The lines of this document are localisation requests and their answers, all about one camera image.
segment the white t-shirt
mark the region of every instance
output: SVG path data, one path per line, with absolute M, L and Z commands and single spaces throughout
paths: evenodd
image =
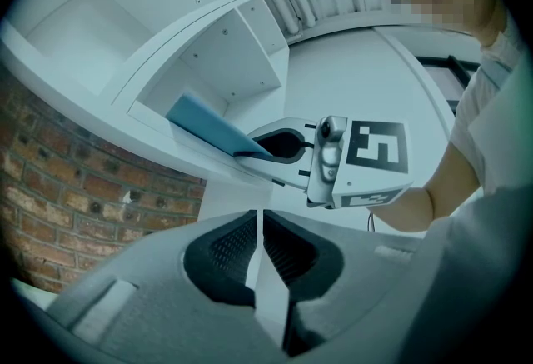
M 507 13 L 507 28 L 490 47 L 482 47 L 485 57 L 497 61 L 510 70 L 518 63 L 524 44 L 511 15 Z M 498 93 L 499 88 L 483 70 L 483 64 L 472 76 L 456 109 L 456 122 L 451 131 L 450 141 L 472 165 L 486 195 L 496 189 L 491 170 L 468 132 L 468 126 L 477 118 L 486 104 Z

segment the blue book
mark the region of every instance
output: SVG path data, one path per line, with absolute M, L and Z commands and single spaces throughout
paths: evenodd
M 232 157 L 238 152 L 271 155 L 191 93 L 184 93 L 167 113 L 166 118 Z

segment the person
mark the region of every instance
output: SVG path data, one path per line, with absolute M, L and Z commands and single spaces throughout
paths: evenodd
M 433 23 L 470 33 L 483 55 L 461 97 L 450 141 L 431 179 L 423 187 L 410 188 L 392 204 L 369 207 L 397 230 L 420 232 L 436 219 L 450 216 L 480 186 L 485 194 L 495 191 L 491 168 L 468 127 L 496 95 L 525 46 L 502 0 L 407 1 Z

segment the white wall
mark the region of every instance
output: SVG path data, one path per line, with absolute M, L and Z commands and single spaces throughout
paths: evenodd
M 441 124 L 421 81 L 371 29 L 320 37 L 291 47 L 284 116 L 317 121 L 328 115 L 406 120 L 411 129 L 414 185 L 421 186 L 435 171 L 448 142 L 446 129 L 450 128 Z M 432 82 L 429 74 L 424 81 Z M 434 98 L 444 102 L 441 94 Z M 273 185 L 267 202 L 264 193 L 228 190 L 224 184 L 210 182 L 200 217 L 254 207 L 359 229 L 366 229 L 368 217 L 365 208 L 307 208 L 306 195 L 295 188 Z M 378 221 L 376 230 L 397 233 Z

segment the white cabinet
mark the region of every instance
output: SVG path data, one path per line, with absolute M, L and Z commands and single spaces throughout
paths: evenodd
M 251 105 L 258 123 L 282 116 L 288 47 L 264 0 L 16 0 L 0 38 L 13 74 L 95 134 L 192 175 L 262 183 L 165 115 L 189 91 L 241 128 Z

